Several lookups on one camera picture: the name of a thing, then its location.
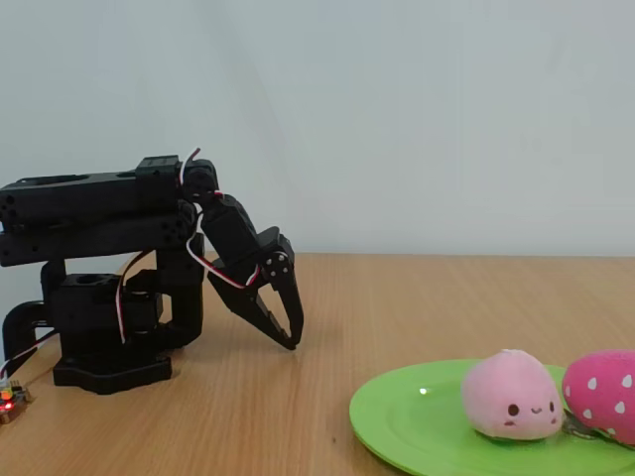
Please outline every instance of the circuit board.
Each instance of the circuit board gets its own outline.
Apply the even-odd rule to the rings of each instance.
[[[13,421],[31,400],[29,389],[17,380],[0,387],[0,424]]]

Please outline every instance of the wooden table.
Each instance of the wooden table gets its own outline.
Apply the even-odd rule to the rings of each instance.
[[[306,325],[293,353],[208,284],[203,335],[174,354],[169,382],[107,397],[57,388],[59,350],[45,345],[16,374],[36,401],[0,427],[0,474],[399,474],[350,428],[370,378],[501,348],[567,365],[635,342],[633,259],[302,255],[297,273]]]

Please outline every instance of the black robotic arm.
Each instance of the black robotic arm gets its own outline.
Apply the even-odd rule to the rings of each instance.
[[[0,221],[1,266],[46,263],[43,300],[5,319],[8,374],[31,355],[15,358],[33,346],[34,329],[46,326],[61,339],[57,385],[109,394],[170,378],[163,351],[201,332],[205,269],[231,311],[285,348],[300,342],[304,315],[291,244],[277,227],[255,231],[242,205],[219,191],[210,161],[164,156],[131,172],[24,178],[0,189]],[[218,253],[213,263],[204,258],[199,224]],[[155,252],[157,267],[125,286],[123,276],[65,271],[66,259],[135,252]],[[269,284],[290,334],[258,296]],[[172,298],[168,323],[159,321],[162,295]]]

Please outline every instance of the cable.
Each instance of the cable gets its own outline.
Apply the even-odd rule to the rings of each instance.
[[[128,266],[126,266],[126,269],[123,270],[123,273],[121,274],[121,278],[119,279],[119,284],[117,285],[117,292],[115,294],[115,306],[117,307],[117,321],[119,322],[119,335],[121,336],[122,344],[126,343],[126,332],[123,325],[123,307],[121,305],[121,290],[123,288],[123,282],[126,278],[126,273],[130,271],[130,268],[132,268],[135,264],[139,262],[139,260],[141,260],[144,256],[148,255],[149,253],[150,253],[149,251],[143,251],[139,253],[137,256],[135,256],[130,261],[130,263],[128,263]]]
[[[184,181],[185,181],[186,165],[190,161],[192,161],[198,155],[199,152],[200,152],[200,147],[196,147],[193,151],[191,151],[191,154],[188,157],[188,159],[185,162],[183,162],[183,164],[181,165],[181,171],[179,173],[179,184],[181,186],[184,185]],[[220,191],[220,190],[215,190],[214,191],[214,195],[216,195],[216,196],[224,196],[224,193],[222,191]],[[215,276],[218,276],[223,281],[225,281],[226,283],[234,286],[235,288],[237,288],[239,290],[244,290],[248,286],[251,286],[254,283],[254,281],[256,281],[256,278],[258,278],[258,275],[260,274],[260,267],[258,265],[256,265],[256,269],[254,270],[254,272],[251,274],[251,276],[247,280],[247,283],[244,284],[244,285],[241,285],[240,283],[236,283],[234,280],[232,280],[228,276],[225,276],[224,274],[222,274],[220,271],[218,271],[216,268],[214,268],[211,263],[209,263],[203,257],[197,256],[194,253],[194,251],[191,250],[191,240],[193,240],[194,237],[196,236],[196,232],[198,231],[198,228],[200,227],[200,222],[201,221],[202,221],[202,214],[200,213],[198,215],[198,219],[196,221],[196,227],[194,228],[194,232],[191,235],[191,237],[188,239],[188,242],[186,243],[186,249],[188,250],[188,253],[190,253],[190,256],[192,256],[195,261],[197,261],[201,266],[203,266],[205,269],[207,269],[210,273],[214,274]]]
[[[19,359],[20,357],[28,354],[29,352],[31,352],[33,349],[36,349],[41,343],[43,343],[45,340],[47,340],[50,337],[53,337],[54,335],[56,335],[58,332],[56,330],[52,330],[51,332],[48,332],[47,334],[43,335],[42,337],[40,337],[39,339],[36,340],[35,344],[33,344],[31,347],[29,347],[27,350],[23,350],[22,352],[14,355],[13,357],[11,357],[10,359],[8,359],[4,364],[2,364],[2,367],[0,367],[0,380],[2,380],[2,376],[4,375],[4,373],[7,370],[7,366],[13,362],[16,359]]]
[[[258,265],[256,265],[256,269],[254,270],[253,274],[247,280],[247,283],[244,284],[244,285],[241,285],[240,283],[236,283],[231,278],[223,275],[220,271],[218,271],[216,268],[214,268],[211,263],[209,263],[203,257],[197,256],[194,253],[194,251],[191,250],[191,240],[193,240],[194,237],[196,236],[196,232],[198,231],[198,227],[200,226],[200,222],[201,221],[202,221],[202,214],[199,214],[198,215],[198,220],[196,221],[196,227],[194,228],[194,232],[191,235],[191,237],[188,239],[188,242],[186,243],[186,248],[188,249],[188,253],[190,253],[190,256],[192,256],[195,261],[197,261],[201,266],[203,266],[205,269],[207,269],[210,273],[212,273],[213,275],[221,278],[223,281],[225,281],[226,283],[234,286],[235,288],[237,288],[239,290],[244,290],[245,288],[253,285],[253,283],[256,281],[256,278],[258,278],[258,275],[260,274],[260,267]]]
[[[179,184],[181,186],[183,186],[183,182],[186,176],[186,165],[188,164],[189,161],[193,161],[194,157],[196,157],[199,152],[200,152],[200,147],[196,147],[193,151],[191,151],[188,159],[184,161],[183,164],[181,165],[181,171],[179,172]]]

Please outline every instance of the pink plush toy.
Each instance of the pink plush toy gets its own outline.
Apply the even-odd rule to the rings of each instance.
[[[635,445],[635,351],[588,354],[567,368],[563,393],[585,426],[620,443]]]
[[[561,429],[558,388],[545,366],[522,350],[503,350],[476,364],[461,396],[470,424],[487,436],[533,440]]]

